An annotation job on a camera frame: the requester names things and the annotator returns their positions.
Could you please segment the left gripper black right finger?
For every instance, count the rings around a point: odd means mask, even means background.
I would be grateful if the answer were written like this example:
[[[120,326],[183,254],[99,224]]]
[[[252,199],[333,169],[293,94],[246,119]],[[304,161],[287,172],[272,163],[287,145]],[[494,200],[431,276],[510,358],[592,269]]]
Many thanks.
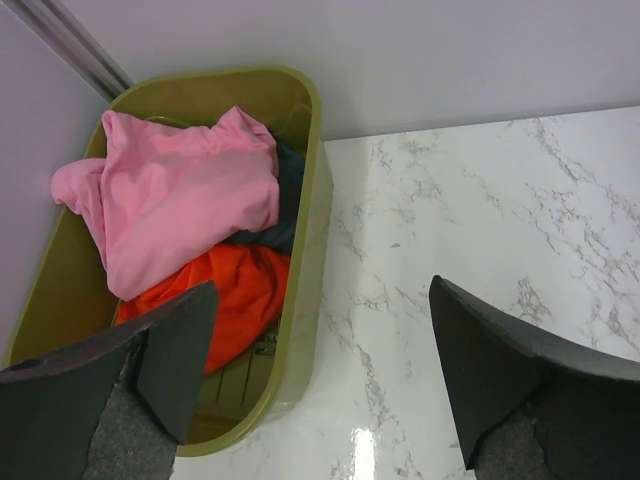
[[[639,365],[436,276],[431,319],[458,443],[479,479],[636,479]]]

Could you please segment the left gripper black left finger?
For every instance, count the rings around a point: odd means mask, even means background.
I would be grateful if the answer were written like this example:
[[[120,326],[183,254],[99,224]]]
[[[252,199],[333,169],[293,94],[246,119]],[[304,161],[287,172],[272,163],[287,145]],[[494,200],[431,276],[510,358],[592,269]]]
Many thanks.
[[[2,370],[2,478],[170,478],[194,416],[218,300],[214,283],[201,283]]]

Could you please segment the pink t shirt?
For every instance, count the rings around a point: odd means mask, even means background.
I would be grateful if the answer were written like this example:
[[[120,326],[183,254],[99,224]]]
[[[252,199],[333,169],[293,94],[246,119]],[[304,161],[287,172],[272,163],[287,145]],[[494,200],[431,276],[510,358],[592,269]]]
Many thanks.
[[[232,107],[185,129],[109,110],[106,152],[58,169],[51,195],[83,217],[109,290],[131,300],[238,231],[279,219],[276,141]]]

